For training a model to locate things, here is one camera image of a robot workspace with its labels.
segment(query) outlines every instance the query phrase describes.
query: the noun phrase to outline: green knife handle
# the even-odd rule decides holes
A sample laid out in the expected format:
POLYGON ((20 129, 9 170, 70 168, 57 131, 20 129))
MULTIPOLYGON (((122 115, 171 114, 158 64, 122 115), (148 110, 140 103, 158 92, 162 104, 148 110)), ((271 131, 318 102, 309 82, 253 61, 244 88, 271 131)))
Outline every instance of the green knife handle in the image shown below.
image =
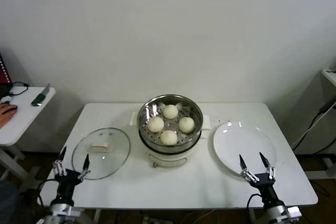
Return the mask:
POLYGON ((34 100, 33 100, 33 102, 31 102, 31 104, 33 105, 33 106, 41 106, 41 104, 42 104, 42 102, 43 102, 43 100, 46 98, 46 96, 45 95, 43 95, 43 94, 39 94, 34 100))

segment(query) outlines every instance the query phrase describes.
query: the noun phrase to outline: person's arm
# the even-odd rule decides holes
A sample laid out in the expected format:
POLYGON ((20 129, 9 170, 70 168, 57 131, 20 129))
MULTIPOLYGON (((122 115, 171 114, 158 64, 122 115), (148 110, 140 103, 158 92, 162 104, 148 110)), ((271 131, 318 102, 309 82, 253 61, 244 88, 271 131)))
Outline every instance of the person's arm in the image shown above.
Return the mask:
POLYGON ((14 116, 17 112, 16 105, 0 104, 0 129, 14 116))

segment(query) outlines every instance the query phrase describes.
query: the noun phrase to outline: steamed bun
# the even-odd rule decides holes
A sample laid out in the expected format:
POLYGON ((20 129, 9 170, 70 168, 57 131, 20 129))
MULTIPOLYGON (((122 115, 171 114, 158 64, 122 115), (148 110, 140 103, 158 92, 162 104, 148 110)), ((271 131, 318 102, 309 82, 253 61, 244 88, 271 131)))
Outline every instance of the steamed bun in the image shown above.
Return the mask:
POLYGON ((164 122, 161 118, 151 118, 147 124, 148 129, 151 132, 159 132, 164 127, 164 122))
POLYGON ((160 141, 165 145, 177 144, 177 134, 173 131, 164 131, 161 133, 160 141))
POLYGON ((173 119, 178 115, 178 109, 175 105, 167 105, 163 109, 163 115, 165 118, 173 119))
POLYGON ((184 133, 190 133, 195 129, 195 122, 192 118, 182 118, 178 124, 180 130, 184 133))

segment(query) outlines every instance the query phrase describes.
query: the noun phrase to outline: white table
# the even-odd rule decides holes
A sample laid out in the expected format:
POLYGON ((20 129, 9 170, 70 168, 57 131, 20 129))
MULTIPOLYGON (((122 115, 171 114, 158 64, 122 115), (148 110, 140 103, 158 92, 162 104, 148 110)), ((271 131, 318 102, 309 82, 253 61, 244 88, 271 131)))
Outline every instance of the white table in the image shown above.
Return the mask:
MULTIPOLYGON (((11 92, 20 93, 24 89, 25 87, 13 87, 11 92)), ((25 190, 29 185, 34 183, 34 177, 38 172, 38 167, 33 167, 28 173, 19 166, 16 161, 18 159, 24 159, 25 156, 14 146, 14 144, 20 139, 33 120, 56 93, 54 88, 50 88, 50 91, 41 106, 31 106, 30 103, 43 91, 43 89, 44 88, 39 87, 29 87, 26 92, 13 96, 10 103, 17 105, 17 113, 0 129, 0 164, 7 169, 0 179, 5 179, 8 175, 8 171, 12 172, 23 181, 20 190, 25 190), (4 147, 15 155, 14 159, 3 151, 4 147)))
MULTIPOLYGON (((323 69, 322 74, 336 87, 336 69, 323 69)), ((336 180, 336 164, 331 159, 322 159, 327 166, 327 170, 307 171, 306 175, 309 179, 335 179, 336 180)))
MULTIPOLYGON (((204 209, 246 208, 249 196, 257 190, 241 177, 229 172, 212 151, 212 133, 200 139, 189 163, 177 168, 153 168, 138 130, 130 126, 139 103, 87 104, 65 145, 65 166, 71 168, 72 151, 88 133, 117 127, 131 140, 131 152, 125 164, 113 175, 101 180, 85 180, 75 188, 75 206, 98 209, 204 209)), ((277 150, 275 190, 287 205, 313 205, 318 198, 273 116, 263 103, 200 103, 209 115, 212 128, 225 120, 242 120, 258 125, 277 150)), ((44 185, 41 196, 46 205, 56 196, 57 183, 44 185)), ((252 207, 262 207, 260 199, 252 207)))

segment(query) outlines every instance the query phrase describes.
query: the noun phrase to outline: glass lid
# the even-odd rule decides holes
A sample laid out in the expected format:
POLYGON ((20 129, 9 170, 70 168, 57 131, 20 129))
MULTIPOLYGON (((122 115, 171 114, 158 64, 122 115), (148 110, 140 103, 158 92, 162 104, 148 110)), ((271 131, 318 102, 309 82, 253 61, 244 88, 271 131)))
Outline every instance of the glass lid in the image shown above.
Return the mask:
POLYGON ((85 179, 106 178, 125 163, 130 150, 130 139, 122 130, 99 129, 88 134, 77 144, 72 153, 72 167, 81 172, 85 157, 89 154, 91 172, 85 179))

